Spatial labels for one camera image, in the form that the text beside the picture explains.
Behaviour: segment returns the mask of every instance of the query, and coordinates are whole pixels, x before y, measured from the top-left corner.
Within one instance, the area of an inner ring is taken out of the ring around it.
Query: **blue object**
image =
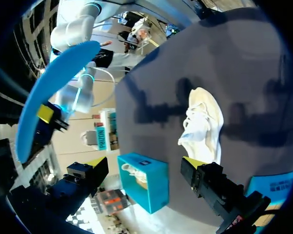
[[[271,199],[270,205],[278,205],[286,200],[292,184],[293,172],[273,176],[253,176],[246,196],[256,190]]]
[[[96,127],[98,150],[106,150],[105,128],[103,126]]]
[[[169,203],[168,164],[136,153],[118,156],[120,179],[126,194],[152,214]],[[146,174],[148,189],[137,184],[136,178],[121,169],[128,163]]]
[[[263,231],[264,227],[257,227],[257,230],[255,231],[254,234],[259,234]]]
[[[25,103],[16,135],[16,153],[25,163],[30,155],[41,104],[65,86],[99,52],[97,41],[87,41],[64,51],[52,61],[35,83]]]

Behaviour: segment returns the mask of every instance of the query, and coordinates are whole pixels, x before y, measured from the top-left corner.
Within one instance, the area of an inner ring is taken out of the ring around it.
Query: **blue foam paddle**
[[[16,154],[21,163],[30,155],[36,126],[37,112],[54,93],[65,86],[99,52],[97,41],[87,41],[64,51],[51,62],[36,81],[22,110],[16,134]]]

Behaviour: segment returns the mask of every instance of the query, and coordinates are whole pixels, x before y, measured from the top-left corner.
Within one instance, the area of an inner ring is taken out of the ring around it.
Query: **teal box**
[[[120,179],[126,194],[152,214],[169,203],[168,164],[136,153],[118,156]],[[124,163],[144,172],[148,189],[142,188],[134,176],[121,169]]]
[[[105,128],[103,126],[96,127],[98,150],[106,150]]]

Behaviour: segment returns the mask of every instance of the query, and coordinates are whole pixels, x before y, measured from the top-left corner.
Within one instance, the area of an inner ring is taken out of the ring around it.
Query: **gray tablecloth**
[[[186,28],[117,85],[121,153],[168,162],[168,206],[219,225],[221,218],[180,174],[187,154],[177,140],[196,87],[213,94],[224,115],[224,173],[247,186],[254,175],[293,171],[293,63],[262,13],[242,8]]]

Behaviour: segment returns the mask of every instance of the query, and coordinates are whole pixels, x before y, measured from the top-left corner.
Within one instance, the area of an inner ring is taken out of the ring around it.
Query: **white sneaker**
[[[130,175],[134,176],[135,178],[137,178],[142,183],[147,183],[146,174],[144,172],[142,172],[142,171],[139,171],[139,170],[135,169],[130,164],[128,164],[128,163],[123,164],[121,166],[121,169],[124,170],[124,171],[128,171],[130,173]]]
[[[215,98],[203,88],[192,90],[186,115],[184,133],[178,145],[185,148],[190,158],[220,164],[219,133],[223,126],[223,114]]]

